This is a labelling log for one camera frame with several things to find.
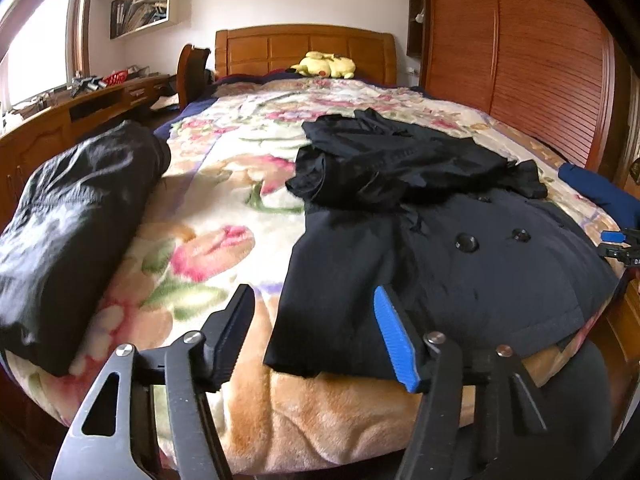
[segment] window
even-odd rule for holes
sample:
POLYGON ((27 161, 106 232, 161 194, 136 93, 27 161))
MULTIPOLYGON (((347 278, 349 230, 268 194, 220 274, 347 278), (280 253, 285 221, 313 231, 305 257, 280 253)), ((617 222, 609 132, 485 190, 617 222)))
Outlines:
POLYGON ((45 0, 9 47, 4 91, 11 105, 67 83, 66 22, 70 0, 45 0))

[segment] wooden desk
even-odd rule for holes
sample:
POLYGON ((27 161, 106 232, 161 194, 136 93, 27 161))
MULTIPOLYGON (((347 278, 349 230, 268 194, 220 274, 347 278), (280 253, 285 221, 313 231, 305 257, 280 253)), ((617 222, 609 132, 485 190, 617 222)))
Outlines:
POLYGON ((0 230, 39 165, 126 112, 156 101, 169 76, 133 79, 43 110, 0 137, 0 230))

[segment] blue gripper pad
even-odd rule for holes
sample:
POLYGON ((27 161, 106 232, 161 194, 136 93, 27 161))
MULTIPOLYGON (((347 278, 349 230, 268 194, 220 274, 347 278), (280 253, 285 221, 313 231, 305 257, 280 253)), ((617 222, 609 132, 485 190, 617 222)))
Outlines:
POLYGON ((626 240, 626 235, 620 231, 603 231, 600 235, 603 242, 621 244, 626 240))
POLYGON ((373 310, 398 382, 404 384, 409 393, 417 393, 420 377, 415 348, 398 311, 382 286, 373 293, 373 310))

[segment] red basket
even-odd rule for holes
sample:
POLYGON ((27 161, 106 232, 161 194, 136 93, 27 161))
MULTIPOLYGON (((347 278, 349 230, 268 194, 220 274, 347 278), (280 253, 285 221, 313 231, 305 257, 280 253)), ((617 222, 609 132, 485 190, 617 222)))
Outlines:
POLYGON ((110 76, 105 77, 103 81, 107 83, 107 86, 119 85, 127 80, 127 75, 129 75, 127 70, 120 70, 119 72, 114 72, 110 76))

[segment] blue cloth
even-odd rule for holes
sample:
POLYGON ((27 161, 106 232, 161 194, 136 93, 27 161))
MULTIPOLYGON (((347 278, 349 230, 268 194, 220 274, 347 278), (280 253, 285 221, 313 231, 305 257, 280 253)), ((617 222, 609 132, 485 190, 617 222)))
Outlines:
POLYGON ((640 200, 603 176, 567 162, 560 166, 558 178, 603 208, 620 228, 640 228, 640 200))
MULTIPOLYGON (((193 103, 189 103, 187 107, 182 111, 182 113, 180 113, 180 115, 178 115, 175 119, 172 119, 171 121, 163 124, 159 128, 156 128, 156 130, 154 131, 154 135, 156 137, 159 137, 160 139, 168 140, 171 134, 172 124, 179 123, 181 120, 186 119, 187 117, 192 117, 194 115, 201 114, 204 110, 209 108, 213 103, 215 103, 218 100, 217 97, 213 97, 213 94, 215 94, 216 90, 222 85, 227 85, 232 83, 265 84, 270 81, 278 81, 281 79, 300 79, 303 77, 305 76, 297 73, 291 73, 291 72, 276 72, 276 73, 265 75, 265 76, 255 76, 255 75, 246 75, 246 74, 226 76, 225 78, 221 79, 220 82, 207 86, 207 88, 205 89, 201 97, 196 99, 193 103)), ((371 81, 367 81, 366 79, 361 79, 361 81, 373 86, 377 86, 379 88, 402 88, 400 86, 388 86, 388 85, 383 85, 378 83, 372 83, 371 81)), ((423 88, 419 86, 412 86, 411 88, 409 88, 409 90, 418 92, 423 97, 426 97, 428 99, 432 98, 429 94, 427 94, 427 92, 424 91, 423 88)))

